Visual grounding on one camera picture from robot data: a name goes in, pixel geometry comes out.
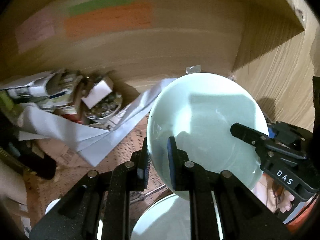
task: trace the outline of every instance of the white paper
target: white paper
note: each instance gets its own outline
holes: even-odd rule
[[[49,139],[49,137],[39,134],[29,133],[25,131],[17,131],[14,134],[19,141],[35,140],[35,139]]]
[[[29,87],[30,94],[33,97],[48,97],[50,94],[47,92],[48,81],[56,75],[55,73],[49,74],[45,78],[38,79],[32,86]]]
[[[31,76],[23,77],[20,79],[17,79],[15,81],[12,81],[8,84],[2,85],[0,87],[0,90],[4,89],[10,89],[10,88],[18,88],[18,87],[28,87],[34,84],[34,82],[38,79],[45,78],[48,75],[50,75],[52,71],[45,71],[38,74],[34,74]]]
[[[61,140],[89,164],[96,166],[151,110],[156,97],[175,79],[163,79],[139,95],[112,131],[71,122],[31,105],[26,106],[22,113],[23,130]]]
[[[83,97],[82,101],[89,109],[94,107],[103,98],[109,95],[113,89],[113,82],[108,76],[105,76],[98,84],[96,84],[89,92],[87,97]]]

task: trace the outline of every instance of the clutter pile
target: clutter pile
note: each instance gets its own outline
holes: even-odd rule
[[[122,95],[113,91],[113,82],[107,75],[85,77],[79,71],[60,69],[4,81],[0,84],[0,160],[21,175],[27,172],[52,179],[59,157],[47,155],[43,144],[54,141],[55,145],[69,147],[59,140],[41,139],[40,135],[28,132],[25,132],[27,139],[21,138],[22,123],[28,122],[23,120],[24,109],[35,107],[44,111],[42,113],[49,112],[78,124],[111,131],[127,109],[120,111],[122,101]],[[38,122],[46,123],[50,129],[45,115],[38,117]],[[81,160],[81,166],[88,165]]]
[[[65,69],[13,78],[0,85],[0,109],[13,123],[30,105],[84,125],[106,123],[120,110],[122,101],[107,75],[84,77]]]

